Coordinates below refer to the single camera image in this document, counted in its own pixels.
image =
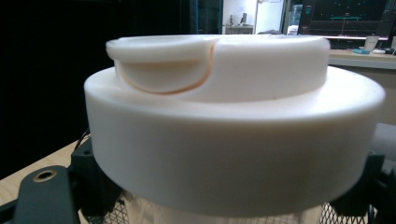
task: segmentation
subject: white plastic object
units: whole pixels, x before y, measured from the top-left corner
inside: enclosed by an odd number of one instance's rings
[[[146,69],[170,49],[173,62],[183,63],[191,56],[184,49],[195,44],[206,46],[198,61],[212,66],[192,88],[179,78],[201,68],[124,73],[131,59]],[[145,49],[154,61],[139,59]],[[134,195],[195,214],[262,217],[328,202],[361,175],[385,93],[367,77],[328,67],[325,39],[131,37],[107,51],[116,68],[85,83],[93,153]],[[137,80],[154,85],[155,76],[155,88],[163,84],[167,94],[136,87]]]
[[[375,53],[375,54],[384,54],[385,51],[383,49],[374,49],[373,53]]]

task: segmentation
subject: mesh basket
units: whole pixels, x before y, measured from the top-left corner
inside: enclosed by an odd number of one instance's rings
[[[125,197],[120,197],[111,213],[108,213],[105,217],[86,217],[87,221],[91,224],[141,224],[141,223],[130,223],[128,218],[128,212],[126,209]],[[151,211],[151,205],[149,203],[142,204],[146,211]],[[148,214],[148,219],[143,222],[150,223],[152,219],[151,214]],[[276,217],[258,217],[251,220],[251,224],[298,224],[301,219],[304,218],[301,214],[290,214]],[[337,216],[332,207],[325,203],[321,211],[321,217],[319,224],[369,224],[369,217],[341,217]]]

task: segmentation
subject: metal mesh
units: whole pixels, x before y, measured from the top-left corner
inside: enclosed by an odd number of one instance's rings
[[[128,224],[128,215],[125,202],[118,199],[113,212],[108,213],[104,218],[88,217],[89,223],[103,224]],[[276,217],[258,217],[252,220],[251,224],[298,224],[300,217],[298,214],[290,214]],[[325,203],[320,217],[319,224],[366,224],[368,217],[339,217],[336,215],[332,207]]]
[[[365,224],[368,223],[367,216],[365,217],[339,217],[332,209],[332,207],[325,203],[319,224]]]

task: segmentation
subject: monitor screen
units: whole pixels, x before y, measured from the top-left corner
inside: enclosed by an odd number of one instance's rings
[[[304,0],[298,35],[387,40],[395,17],[396,0]]]
[[[248,16],[247,13],[244,13],[244,14],[242,15],[241,24],[247,23],[247,16]]]

